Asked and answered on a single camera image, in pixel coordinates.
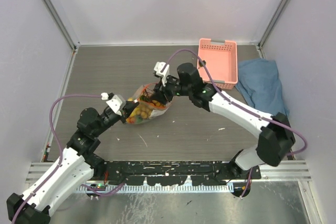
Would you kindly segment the clear zip bag orange zipper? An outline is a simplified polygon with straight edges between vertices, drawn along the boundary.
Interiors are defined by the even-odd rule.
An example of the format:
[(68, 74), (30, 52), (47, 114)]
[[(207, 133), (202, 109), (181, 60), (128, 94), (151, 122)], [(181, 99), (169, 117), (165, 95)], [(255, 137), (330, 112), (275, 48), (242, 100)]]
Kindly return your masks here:
[(133, 96), (127, 101), (139, 102), (138, 106), (132, 111), (126, 119), (128, 124), (141, 124), (148, 122), (160, 115), (163, 115), (171, 106), (171, 102), (160, 102), (159, 98), (154, 95), (156, 83), (149, 83), (140, 86)]

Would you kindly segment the brown longan bunch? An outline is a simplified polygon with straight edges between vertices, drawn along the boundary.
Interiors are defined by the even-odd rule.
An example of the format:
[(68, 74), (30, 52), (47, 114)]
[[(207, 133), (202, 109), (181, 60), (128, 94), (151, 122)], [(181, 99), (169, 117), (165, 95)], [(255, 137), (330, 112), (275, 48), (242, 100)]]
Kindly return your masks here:
[(157, 101), (140, 101), (135, 109), (136, 116), (143, 120), (157, 116), (160, 112), (162, 112), (161, 104)]

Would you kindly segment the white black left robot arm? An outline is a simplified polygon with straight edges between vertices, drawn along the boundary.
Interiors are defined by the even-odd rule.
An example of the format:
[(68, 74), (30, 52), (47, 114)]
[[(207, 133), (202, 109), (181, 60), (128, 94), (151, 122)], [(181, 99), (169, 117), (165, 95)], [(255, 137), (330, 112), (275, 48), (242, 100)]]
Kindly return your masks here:
[(77, 130), (59, 158), (22, 194), (13, 193), (6, 201), (12, 223), (49, 223), (57, 208), (86, 181), (99, 180), (105, 174), (104, 159), (94, 152), (100, 144), (99, 135), (125, 122), (138, 101), (118, 102), (112, 99), (99, 114), (94, 108), (81, 112)]

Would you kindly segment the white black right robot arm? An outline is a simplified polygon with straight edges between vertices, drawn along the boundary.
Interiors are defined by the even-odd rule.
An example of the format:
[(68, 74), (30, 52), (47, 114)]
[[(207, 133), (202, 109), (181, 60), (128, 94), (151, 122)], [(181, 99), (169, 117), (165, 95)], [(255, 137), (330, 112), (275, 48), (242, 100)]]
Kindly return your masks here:
[(192, 63), (183, 63), (177, 69), (178, 77), (169, 73), (169, 65), (157, 62), (154, 75), (160, 78), (154, 95), (167, 104), (174, 97), (188, 97), (198, 108), (221, 115), (240, 125), (257, 140), (255, 146), (239, 151), (229, 162), (228, 170), (233, 177), (241, 179), (255, 166), (267, 164), (277, 167), (295, 143), (288, 118), (277, 113), (257, 111), (230, 97), (216, 85), (206, 83)]

